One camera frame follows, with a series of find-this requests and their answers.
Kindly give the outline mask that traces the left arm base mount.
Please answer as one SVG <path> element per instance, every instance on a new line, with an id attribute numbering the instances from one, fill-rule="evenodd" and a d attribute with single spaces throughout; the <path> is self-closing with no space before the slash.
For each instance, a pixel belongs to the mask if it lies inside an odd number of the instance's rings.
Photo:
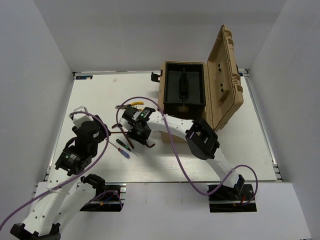
<path id="1" fill-rule="evenodd" d="M 107 183 L 96 174 L 82 176 L 80 182 L 90 185 L 93 200 L 86 203 L 81 212 L 121 212 L 126 197 L 126 183 Z"/>

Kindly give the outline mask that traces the tan plastic toolbox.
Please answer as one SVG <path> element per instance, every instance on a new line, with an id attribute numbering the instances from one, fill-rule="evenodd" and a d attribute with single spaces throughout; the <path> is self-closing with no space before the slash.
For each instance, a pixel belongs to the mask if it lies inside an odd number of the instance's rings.
<path id="1" fill-rule="evenodd" d="M 165 61 L 160 74 L 158 104 L 167 115 L 186 120 L 204 118 L 222 130 L 244 103 L 232 32 L 222 25 L 206 62 Z"/>

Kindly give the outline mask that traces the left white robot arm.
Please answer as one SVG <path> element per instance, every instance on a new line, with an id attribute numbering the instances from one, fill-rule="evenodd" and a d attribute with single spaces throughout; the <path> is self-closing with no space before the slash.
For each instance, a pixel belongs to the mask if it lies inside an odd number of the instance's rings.
<path id="1" fill-rule="evenodd" d="M 19 240 L 59 240 L 63 228 L 92 197 L 99 200 L 105 196 L 104 179 L 83 174 L 94 165 L 94 157 L 101 158 L 98 145 L 111 133 L 98 115 L 73 124 L 75 137 L 65 144 L 50 171 L 46 192 L 40 194 L 27 218 L 10 230 Z"/>

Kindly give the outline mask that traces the large dark hex key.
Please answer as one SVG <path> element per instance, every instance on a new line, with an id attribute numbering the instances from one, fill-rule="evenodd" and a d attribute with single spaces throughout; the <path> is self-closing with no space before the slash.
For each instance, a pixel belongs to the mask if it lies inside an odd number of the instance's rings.
<path id="1" fill-rule="evenodd" d="M 146 146 L 147 146 L 147 148 L 149 148 L 149 149 L 151 149 L 151 148 L 153 148 L 156 144 L 155 143 L 153 143 L 153 144 L 145 144 Z"/>

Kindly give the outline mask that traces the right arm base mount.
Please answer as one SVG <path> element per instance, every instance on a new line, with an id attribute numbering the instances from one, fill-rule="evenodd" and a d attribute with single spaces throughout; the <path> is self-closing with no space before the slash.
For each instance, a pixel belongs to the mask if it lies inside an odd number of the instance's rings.
<path id="1" fill-rule="evenodd" d="M 257 212 L 254 189 L 241 177 L 235 188 L 222 185 L 208 196 L 210 213 L 253 213 Z"/>

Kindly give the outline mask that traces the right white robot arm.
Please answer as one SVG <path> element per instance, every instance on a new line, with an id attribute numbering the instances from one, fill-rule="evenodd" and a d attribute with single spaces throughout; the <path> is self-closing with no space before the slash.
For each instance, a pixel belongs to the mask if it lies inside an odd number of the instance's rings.
<path id="1" fill-rule="evenodd" d="M 181 119 L 163 115 L 150 107 L 143 110 L 129 107 L 119 122 L 128 131 L 127 137 L 142 145 L 147 144 L 152 131 L 171 133 L 174 137 L 186 140 L 191 153 L 206 161 L 218 175 L 222 181 L 220 189 L 226 199 L 233 201 L 243 195 L 244 178 L 224 157 L 217 134 L 204 118 Z"/>

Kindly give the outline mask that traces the bent brown hex key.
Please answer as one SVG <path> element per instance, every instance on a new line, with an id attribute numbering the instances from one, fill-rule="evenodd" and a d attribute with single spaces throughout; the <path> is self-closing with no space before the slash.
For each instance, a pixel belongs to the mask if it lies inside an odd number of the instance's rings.
<path id="1" fill-rule="evenodd" d="M 122 125 L 121 124 L 114 124 L 112 127 L 111 127 L 111 134 L 122 134 L 123 133 L 123 129 L 122 129 Z"/>

